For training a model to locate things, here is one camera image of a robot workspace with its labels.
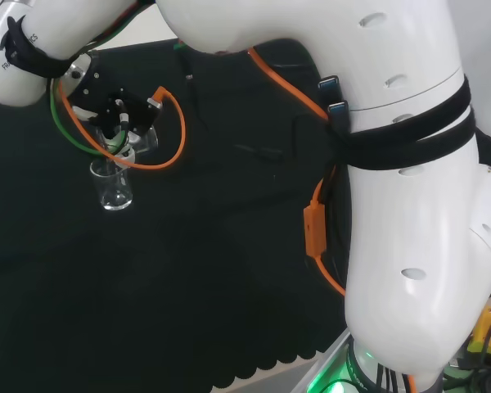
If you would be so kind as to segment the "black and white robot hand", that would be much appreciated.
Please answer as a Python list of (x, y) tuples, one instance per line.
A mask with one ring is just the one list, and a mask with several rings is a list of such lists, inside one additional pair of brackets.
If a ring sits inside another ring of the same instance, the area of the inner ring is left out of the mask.
[(117, 81), (96, 52), (74, 60), (61, 84), (77, 118), (113, 154), (144, 142), (161, 111), (160, 104), (149, 103)]

